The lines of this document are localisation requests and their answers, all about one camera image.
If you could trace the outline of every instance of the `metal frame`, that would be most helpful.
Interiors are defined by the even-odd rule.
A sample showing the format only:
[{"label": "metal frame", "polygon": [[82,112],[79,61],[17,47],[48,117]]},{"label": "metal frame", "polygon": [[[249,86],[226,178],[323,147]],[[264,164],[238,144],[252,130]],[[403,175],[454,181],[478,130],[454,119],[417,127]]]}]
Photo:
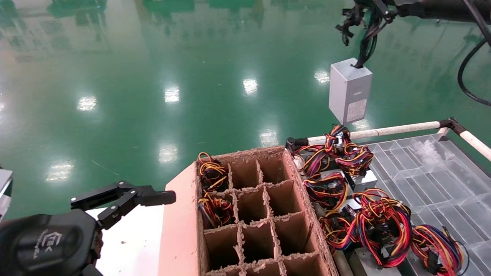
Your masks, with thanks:
[{"label": "metal frame", "polygon": [[[452,130],[458,136],[464,139],[467,143],[469,143],[473,148],[475,148],[480,154],[486,157],[486,159],[491,161],[491,148],[489,148],[486,144],[484,144],[471,132],[465,129],[453,117],[450,117],[448,118],[448,120],[444,120],[444,121],[433,121],[433,122],[426,122],[426,123],[418,123],[418,124],[410,124],[410,125],[352,132],[351,138],[353,140],[356,140],[361,138],[378,137],[384,135],[408,133],[413,131],[422,131],[422,130],[430,130],[430,129],[438,129],[437,133],[442,134],[444,136],[447,135],[447,133],[450,130]],[[307,139],[309,144],[323,144],[326,141],[325,136],[317,136]]]}]

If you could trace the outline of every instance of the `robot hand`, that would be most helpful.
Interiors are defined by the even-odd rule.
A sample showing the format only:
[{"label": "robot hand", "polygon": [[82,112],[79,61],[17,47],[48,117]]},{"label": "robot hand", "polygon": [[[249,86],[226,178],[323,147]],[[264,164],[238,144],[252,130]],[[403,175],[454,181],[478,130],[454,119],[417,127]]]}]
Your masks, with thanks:
[{"label": "robot hand", "polygon": [[[95,220],[84,211],[115,201]],[[102,276],[102,229],[109,229],[139,204],[172,204],[174,191],[120,181],[71,199],[71,211],[0,223],[0,275]]]}]

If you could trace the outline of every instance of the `white pipe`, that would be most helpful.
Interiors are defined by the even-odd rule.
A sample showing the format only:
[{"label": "white pipe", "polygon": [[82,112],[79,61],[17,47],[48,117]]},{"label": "white pipe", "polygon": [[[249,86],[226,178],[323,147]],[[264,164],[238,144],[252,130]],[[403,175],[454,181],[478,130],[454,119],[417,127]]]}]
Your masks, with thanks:
[{"label": "white pipe", "polygon": [[[363,130],[363,131],[351,132],[351,139],[355,140],[355,139],[377,137],[377,136],[384,136],[390,134],[437,129],[440,127],[441,127],[440,122],[434,121],[434,122],[418,123],[418,124],[411,124],[411,125],[404,125],[404,126]],[[308,141],[309,144],[320,144],[320,143],[322,144],[326,142],[326,137],[325,136],[311,137],[308,138]]]},{"label": "white pipe", "polygon": [[443,136],[446,136],[449,131],[450,131],[449,128],[441,128],[438,130],[437,134],[442,134]]},{"label": "white pipe", "polygon": [[464,131],[459,135],[467,141],[472,147],[474,147],[479,153],[481,153],[484,157],[486,157],[489,161],[491,161],[491,149],[486,146],[481,140],[479,140],[476,136],[474,136],[469,131]]}]

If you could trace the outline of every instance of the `wire bundle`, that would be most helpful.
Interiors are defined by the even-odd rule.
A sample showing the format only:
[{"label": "wire bundle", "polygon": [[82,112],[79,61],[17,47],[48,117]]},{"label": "wire bundle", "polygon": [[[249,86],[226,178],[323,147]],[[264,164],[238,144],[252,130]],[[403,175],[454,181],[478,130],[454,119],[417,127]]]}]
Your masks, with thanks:
[{"label": "wire bundle", "polygon": [[[333,250],[345,250],[360,242],[381,268],[401,264],[412,241],[410,209],[376,188],[354,193],[353,197],[360,210],[347,206],[341,213],[332,211],[319,218],[327,244]],[[387,256],[382,254],[384,247],[390,248]]]},{"label": "wire bundle", "polygon": [[363,65],[370,59],[377,46],[378,34],[387,25],[383,22],[382,15],[376,7],[370,8],[370,21],[368,22],[367,31],[360,42],[360,54],[358,62],[353,65],[354,68],[363,68]]},{"label": "wire bundle", "polygon": [[348,183],[340,172],[335,172],[319,179],[320,174],[314,174],[304,180],[310,200],[318,202],[328,211],[337,211],[343,206],[348,196]]},{"label": "wire bundle", "polygon": [[440,231],[431,225],[419,225],[413,229],[413,234],[412,251],[422,260],[423,266],[429,273],[440,276],[461,276],[466,272],[467,267],[459,274],[465,261],[462,248],[465,251],[467,249],[460,242],[455,241],[445,227]]},{"label": "wire bundle", "polygon": [[310,177],[320,171],[326,170],[330,165],[331,158],[343,155],[343,152],[336,147],[336,144],[339,142],[338,139],[342,139],[342,144],[350,142],[350,131],[342,125],[333,124],[331,132],[324,134],[324,136],[326,137],[324,145],[303,146],[293,153],[293,155],[297,156],[300,156],[300,152],[302,151],[313,153],[312,155],[307,155],[302,167],[306,176]]},{"label": "wire bundle", "polygon": [[342,156],[342,151],[336,147],[336,143],[339,142],[338,139],[343,140],[343,144],[347,144],[350,141],[350,131],[343,125],[332,125],[332,130],[329,134],[324,134],[326,136],[326,152],[330,157],[336,158]]},{"label": "wire bundle", "polygon": [[311,145],[311,146],[301,147],[300,149],[294,152],[294,155],[300,156],[299,152],[301,151],[307,151],[313,153],[313,155],[308,156],[306,158],[305,163],[302,167],[302,170],[305,173],[305,175],[312,176],[318,173],[319,171],[323,171],[327,169],[327,167],[329,167],[329,163],[330,163],[329,156],[327,157],[327,165],[322,167],[323,160],[327,156],[323,145]]},{"label": "wire bundle", "polygon": [[[203,160],[202,156],[207,157],[208,160]],[[198,163],[200,164],[201,185],[203,185],[205,192],[223,192],[228,188],[228,170],[221,166],[218,161],[214,160],[208,153],[200,152]]]},{"label": "wire bundle", "polygon": [[[410,209],[400,201],[390,198],[381,189],[368,189],[362,193],[354,193],[353,197],[361,205],[355,221],[363,247],[373,254],[381,267],[400,265],[406,258],[412,241]],[[383,257],[381,252],[385,244],[393,245],[387,257]]]},{"label": "wire bundle", "polygon": [[320,217],[319,222],[331,253],[334,254],[335,250],[345,250],[352,243],[359,242],[356,224],[350,217],[340,216],[338,212],[329,212],[325,217]]},{"label": "wire bundle", "polygon": [[336,158],[336,164],[347,174],[354,176],[364,173],[373,159],[373,153],[367,146],[346,143],[344,156]]},{"label": "wire bundle", "polygon": [[206,228],[217,228],[232,223],[233,207],[230,201],[211,197],[209,193],[198,200],[198,209],[203,215]]}]

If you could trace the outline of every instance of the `green epoxy floor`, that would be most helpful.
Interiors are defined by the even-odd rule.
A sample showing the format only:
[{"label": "green epoxy floor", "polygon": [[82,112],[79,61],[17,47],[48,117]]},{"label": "green epoxy floor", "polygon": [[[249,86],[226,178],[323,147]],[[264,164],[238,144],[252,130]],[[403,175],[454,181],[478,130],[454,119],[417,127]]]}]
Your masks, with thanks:
[{"label": "green epoxy floor", "polygon": [[[361,37],[344,47],[334,29],[343,0],[14,2],[0,15],[8,218],[65,212],[72,196],[120,179],[162,189],[200,151],[327,132],[325,72],[356,56]],[[455,80],[478,35],[473,24],[389,25],[367,63],[366,119],[351,130],[454,116],[491,144],[491,109]],[[465,75],[488,98],[490,70],[481,50]]]}]

